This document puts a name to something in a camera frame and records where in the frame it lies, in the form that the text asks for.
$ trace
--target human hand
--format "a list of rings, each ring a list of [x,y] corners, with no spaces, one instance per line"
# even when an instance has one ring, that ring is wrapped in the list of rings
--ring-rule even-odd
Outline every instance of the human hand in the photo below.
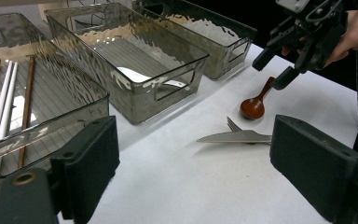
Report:
[[[341,37],[324,67],[345,58],[351,49],[358,50],[358,10],[348,11],[347,31]]]
[[[301,43],[305,43],[306,38],[305,38],[305,37],[301,37],[298,41],[301,42]],[[287,56],[287,55],[290,53],[290,51],[291,51],[290,47],[288,47],[288,46],[283,46],[283,47],[282,47],[282,52],[281,52],[281,54],[282,54],[283,56]],[[300,54],[301,51],[302,51],[302,49],[297,49],[297,53]]]

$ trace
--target finger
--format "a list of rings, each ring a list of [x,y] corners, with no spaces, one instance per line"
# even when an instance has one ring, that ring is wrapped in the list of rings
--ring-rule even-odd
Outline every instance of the finger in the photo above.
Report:
[[[333,63],[333,62],[336,62],[336,61],[339,61],[339,60],[342,60],[344,59],[345,57],[347,57],[348,55],[350,54],[350,52],[347,50],[345,52],[342,52],[340,55],[338,55],[337,57],[335,58],[329,58],[327,61],[326,61],[326,64],[324,65],[324,67],[328,66],[330,63]]]
[[[298,39],[298,41],[304,44],[307,41],[307,38],[305,36],[302,36],[301,38]]]
[[[336,62],[345,58],[349,54],[349,50],[351,49],[351,41],[344,36],[341,37],[339,43],[336,45],[336,48],[330,54],[329,60],[332,62]]]
[[[290,48],[288,48],[288,47],[286,47],[286,46],[283,46],[283,47],[282,47],[282,52],[281,52],[281,54],[282,54],[283,56],[287,56],[289,53],[290,53]]]

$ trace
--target table surface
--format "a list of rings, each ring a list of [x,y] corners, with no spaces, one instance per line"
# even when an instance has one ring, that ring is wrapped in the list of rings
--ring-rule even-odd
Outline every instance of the table surface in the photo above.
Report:
[[[252,45],[239,72],[133,126],[117,116],[120,165],[90,223],[328,223],[269,161],[269,145],[199,143],[242,129],[272,134],[275,116],[302,119],[352,147],[358,131],[356,92],[311,72],[265,97],[266,114],[244,119],[240,104],[257,96],[269,77],[292,65],[281,57],[258,72]]]

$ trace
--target white chopstick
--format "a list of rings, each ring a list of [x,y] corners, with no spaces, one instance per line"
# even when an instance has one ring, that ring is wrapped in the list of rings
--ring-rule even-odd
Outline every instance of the white chopstick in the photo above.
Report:
[[[12,61],[9,62],[9,68],[7,70],[9,69],[11,70],[11,64]],[[4,138],[7,135],[7,124],[8,121],[10,120],[10,109],[13,104],[13,94],[14,94],[14,87],[16,83],[17,68],[18,68],[18,63],[14,63],[14,68],[10,76],[10,83],[9,86],[6,87],[6,94],[5,95],[1,94],[1,97],[5,99],[5,101],[4,101],[4,109],[3,110],[1,109],[2,111],[0,113],[0,139]]]
[[[2,114],[2,120],[0,123],[0,139],[4,138],[7,135],[7,124],[10,120],[10,110],[13,105],[13,94],[14,94],[14,84],[16,83],[17,76],[17,67],[18,63],[14,63],[13,73],[11,74],[10,86],[7,91],[7,98],[5,101],[5,108]]]
[[[7,90],[8,90],[10,77],[11,77],[11,67],[12,67],[12,65],[13,65],[13,62],[10,61],[8,63],[7,73],[6,73],[4,84],[3,84],[2,90],[1,90],[1,95],[0,95],[0,123],[1,123],[1,119],[2,119],[2,113],[4,111],[5,101],[6,101],[6,98],[7,98]]]

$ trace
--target dark wall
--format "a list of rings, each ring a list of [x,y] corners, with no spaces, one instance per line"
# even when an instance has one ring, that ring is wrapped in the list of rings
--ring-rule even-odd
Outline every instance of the dark wall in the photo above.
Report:
[[[207,0],[188,1],[229,17],[232,20],[254,27],[257,29],[254,43],[261,48],[267,45],[269,32],[287,18],[287,15],[283,13],[283,8],[278,6],[274,0],[242,1],[242,3],[238,3],[238,1],[226,1],[225,4]],[[351,1],[347,1],[346,4],[347,9],[355,8],[355,6],[351,4]],[[295,62],[297,53],[291,52],[287,57],[283,58]],[[312,72],[356,90],[354,53],[351,53],[346,59],[340,62],[332,63],[321,71]]]

